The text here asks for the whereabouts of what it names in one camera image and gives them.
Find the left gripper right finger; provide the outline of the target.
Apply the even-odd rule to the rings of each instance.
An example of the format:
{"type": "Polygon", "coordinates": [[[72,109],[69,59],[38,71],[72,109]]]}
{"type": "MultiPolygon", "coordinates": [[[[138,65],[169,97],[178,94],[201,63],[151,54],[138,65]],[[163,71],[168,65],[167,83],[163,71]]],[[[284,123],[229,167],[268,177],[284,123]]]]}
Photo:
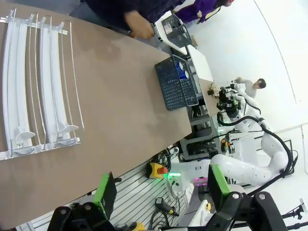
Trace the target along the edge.
{"type": "Polygon", "coordinates": [[[231,231],[235,222],[243,221],[251,231],[287,231],[284,220],[268,192],[249,196],[231,191],[219,165],[210,165],[207,188],[216,213],[207,223],[209,231],[231,231]]]}

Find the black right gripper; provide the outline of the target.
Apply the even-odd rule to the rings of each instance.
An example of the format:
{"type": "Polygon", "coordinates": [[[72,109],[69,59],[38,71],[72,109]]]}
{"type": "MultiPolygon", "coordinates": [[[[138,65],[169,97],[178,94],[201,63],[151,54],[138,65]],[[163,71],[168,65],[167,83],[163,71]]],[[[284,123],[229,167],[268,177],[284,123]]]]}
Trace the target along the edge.
{"type": "Polygon", "coordinates": [[[226,113],[238,113],[241,109],[241,103],[235,97],[237,93],[231,88],[220,88],[217,108],[226,113]]]}

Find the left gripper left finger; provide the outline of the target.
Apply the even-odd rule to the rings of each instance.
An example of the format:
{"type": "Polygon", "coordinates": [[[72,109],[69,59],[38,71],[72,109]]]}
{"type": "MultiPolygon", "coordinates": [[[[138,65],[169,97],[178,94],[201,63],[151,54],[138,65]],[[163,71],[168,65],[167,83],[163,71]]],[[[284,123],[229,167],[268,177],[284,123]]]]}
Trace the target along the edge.
{"type": "Polygon", "coordinates": [[[117,195],[116,182],[112,172],[103,174],[91,201],[54,210],[48,231],[116,231],[109,221],[117,195]]]}

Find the grey plastic woven basket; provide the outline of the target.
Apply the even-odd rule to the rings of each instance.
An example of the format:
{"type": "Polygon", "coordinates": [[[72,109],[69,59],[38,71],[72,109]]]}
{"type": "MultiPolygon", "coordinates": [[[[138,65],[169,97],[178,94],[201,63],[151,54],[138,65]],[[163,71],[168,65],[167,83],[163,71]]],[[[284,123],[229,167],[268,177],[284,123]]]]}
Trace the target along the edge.
{"type": "Polygon", "coordinates": [[[154,67],[158,76],[165,105],[168,110],[172,111],[198,104],[191,73],[187,62],[184,59],[172,55],[157,63],[154,67]],[[189,79],[180,80],[179,73],[175,67],[176,61],[183,63],[184,69],[189,72],[189,79]]]}
{"type": "Polygon", "coordinates": [[[192,45],[192,40],[186,25],[175,15],[162,21],[167,39],[179,48],[192,45]]]}

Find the white can dispenser rack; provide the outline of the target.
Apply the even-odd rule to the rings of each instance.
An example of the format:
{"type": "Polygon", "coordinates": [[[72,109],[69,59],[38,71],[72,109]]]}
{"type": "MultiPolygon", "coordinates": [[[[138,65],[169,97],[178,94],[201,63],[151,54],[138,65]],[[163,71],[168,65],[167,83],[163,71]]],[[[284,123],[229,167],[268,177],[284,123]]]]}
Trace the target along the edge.
{"type": "Polygon", "coordinates": [[[55,26],[52,17],[16,9],[0,17],[7,29],[2,55],[2,118],[6,150],[0,161],[80,143],[67,89],[64,36],[71,21],[55,26]]]}

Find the person's left hand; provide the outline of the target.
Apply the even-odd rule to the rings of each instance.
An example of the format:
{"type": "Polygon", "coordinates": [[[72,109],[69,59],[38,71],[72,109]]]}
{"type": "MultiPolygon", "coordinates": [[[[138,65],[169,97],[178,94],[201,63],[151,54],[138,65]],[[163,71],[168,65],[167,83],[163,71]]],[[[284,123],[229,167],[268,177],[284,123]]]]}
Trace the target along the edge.
{"type": "Polygon", "coordinates": [[[154,36],[154,30],[150,22],[137,11],[125,13],[124,19],[130,28],[130,34],[133,38],[148,39],[154,36]]]}

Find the brown background table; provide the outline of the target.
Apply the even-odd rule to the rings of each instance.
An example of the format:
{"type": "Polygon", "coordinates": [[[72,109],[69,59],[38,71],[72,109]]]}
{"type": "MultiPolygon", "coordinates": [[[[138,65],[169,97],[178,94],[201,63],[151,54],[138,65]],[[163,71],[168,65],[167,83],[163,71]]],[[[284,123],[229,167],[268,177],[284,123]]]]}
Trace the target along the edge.
{"type": "Polygon", "coordinates": [[[218,108],[217,108],[218,99],[216,99],[214,96],[208,95],[207,93],[210,90],[210,87],[212,84],[213,84],[213,81],[199,79],[199,85],[200,85],[200,88],[203,94],[203,98],[204,98],[205,105],[207,107],[209,116],[214,116],[218,112],[218,108]]]}

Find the grey slotted mounting plate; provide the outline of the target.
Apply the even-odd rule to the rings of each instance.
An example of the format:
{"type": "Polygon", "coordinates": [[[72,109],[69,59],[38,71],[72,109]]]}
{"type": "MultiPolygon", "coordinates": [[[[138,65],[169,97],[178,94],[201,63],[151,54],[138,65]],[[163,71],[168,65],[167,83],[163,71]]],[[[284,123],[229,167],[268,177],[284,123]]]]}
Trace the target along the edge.
{"type": "Polygon", "coordinates": [[[148,227],[156,210],[154,202],[157,197],[162,197],[168,204],[174,206],[180,215],[179,217],[168,215],[170,225],[177,225],[188,209],[187,197],[190,194],[181,192],[176,201],[165,178],[160,180],[146,178],[145,166],[143,163],[122,175],[122,181],[116,184],[117,195],[110,217],[110,222],[114,226],[140,222],[148,227]]]}

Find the person in grey sweater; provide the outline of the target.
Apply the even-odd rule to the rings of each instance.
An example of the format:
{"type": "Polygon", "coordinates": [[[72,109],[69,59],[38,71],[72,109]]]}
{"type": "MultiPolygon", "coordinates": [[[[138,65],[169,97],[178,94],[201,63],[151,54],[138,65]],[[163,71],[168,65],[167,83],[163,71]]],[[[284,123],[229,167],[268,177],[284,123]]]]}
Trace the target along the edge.
{"type": "Polygon", "coordinates": [[[263,78],[259,78],[255,83],[253,83],[251,80],[238,77],[235,79],[235,82],[238,84],[244,83],[246,87],[245,93],[251,98],[255,98],[258,89],[264,89],[267,85],[263,78]]]}

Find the white side table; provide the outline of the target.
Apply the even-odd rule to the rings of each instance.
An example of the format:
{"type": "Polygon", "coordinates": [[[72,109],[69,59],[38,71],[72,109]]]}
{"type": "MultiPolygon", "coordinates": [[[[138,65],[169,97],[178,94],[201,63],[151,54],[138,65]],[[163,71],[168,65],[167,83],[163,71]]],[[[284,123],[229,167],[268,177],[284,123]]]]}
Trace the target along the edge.
{"type": "Polygon", "coordinates": [[[181,54],[186,55],[188,58],[191,58],[193,66],[195,68],[195,73],[198,75],[199,78],[213,82],[214,80],[209,69],[206,57],[201,52],[199,52],[192,45],[188,45],[185,48],[180,48],[168,40],[164,31],[164,26],[162,25],[162,21],[171,15],[171,11],[168,11],[158,21],[154,23],[154,31],[156,37],[160,42],[163,42],[174,50],[179,51],[181,54]]]}

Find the yellow emergency stop button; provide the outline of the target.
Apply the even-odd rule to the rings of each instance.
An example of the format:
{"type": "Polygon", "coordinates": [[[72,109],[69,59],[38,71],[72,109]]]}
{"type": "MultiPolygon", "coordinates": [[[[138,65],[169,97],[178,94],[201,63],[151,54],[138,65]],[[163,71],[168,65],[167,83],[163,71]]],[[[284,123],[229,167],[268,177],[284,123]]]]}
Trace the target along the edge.
{"type": "Polygon", "coordinates": [[[146,228],[141,222],[133,222],[129,226],[129,231],[146,231],[146,228]]]}
{"type": "Polygon", "coordinates": [[[158,163],[150,162],[146,165],[146,177],[150,179],[162,179],[168,169],[158,163]]]}

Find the black handheld device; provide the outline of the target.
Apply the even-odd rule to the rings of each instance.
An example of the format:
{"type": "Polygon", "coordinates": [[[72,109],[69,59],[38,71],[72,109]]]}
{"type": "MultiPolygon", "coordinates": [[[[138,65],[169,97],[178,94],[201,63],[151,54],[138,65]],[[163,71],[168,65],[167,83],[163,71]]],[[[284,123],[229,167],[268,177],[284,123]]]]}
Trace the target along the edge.
{"type": "Polygon", "coordinates": [[[175,207],[166,203],[162,197],[156,198],[155,206],[159,211],[171,214],[176,217],[179,216],[178,212],[175,210],[175,207]]]}

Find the person in purple jacket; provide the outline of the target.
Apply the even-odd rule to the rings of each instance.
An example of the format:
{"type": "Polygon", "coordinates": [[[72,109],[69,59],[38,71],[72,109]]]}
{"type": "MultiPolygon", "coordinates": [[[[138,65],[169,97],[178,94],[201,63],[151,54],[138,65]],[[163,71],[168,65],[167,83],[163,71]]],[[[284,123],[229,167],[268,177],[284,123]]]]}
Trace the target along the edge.
{"type": "Polygon", "coordinates": [[[190,23],[199,20],[203,23],[206,15],[220,8],[221,6],[229,7],[235,0],[195,0],[193,4],[187,5],[174,14],[183,22],[190,23]]]}

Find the person in navy jacket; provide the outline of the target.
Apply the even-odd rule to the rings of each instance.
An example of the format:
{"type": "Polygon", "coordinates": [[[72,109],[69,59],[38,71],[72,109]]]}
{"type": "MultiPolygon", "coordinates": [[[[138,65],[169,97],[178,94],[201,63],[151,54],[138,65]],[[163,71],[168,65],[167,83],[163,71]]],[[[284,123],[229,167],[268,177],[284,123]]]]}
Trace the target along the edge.
{"type": "Polygon", "coordinates": [[[83,0],[90,9],[111,26],[129,30],[124,15],[136,11],[150,23],[167,11],[181,5],[183,0],[83,0]]]}

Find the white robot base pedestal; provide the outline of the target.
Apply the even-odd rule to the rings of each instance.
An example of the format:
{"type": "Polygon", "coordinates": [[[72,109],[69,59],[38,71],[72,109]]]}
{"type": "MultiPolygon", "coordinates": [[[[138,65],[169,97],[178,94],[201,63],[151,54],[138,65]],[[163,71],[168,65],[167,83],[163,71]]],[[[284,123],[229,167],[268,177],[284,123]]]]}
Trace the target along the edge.
{"type": "Polygon", "coordinates": [[[171,167],[164,175],[169,195],[180,198],[191,186],[206,185],[210,160],[180,162],[177,157],[171,160],[171,167]]]}

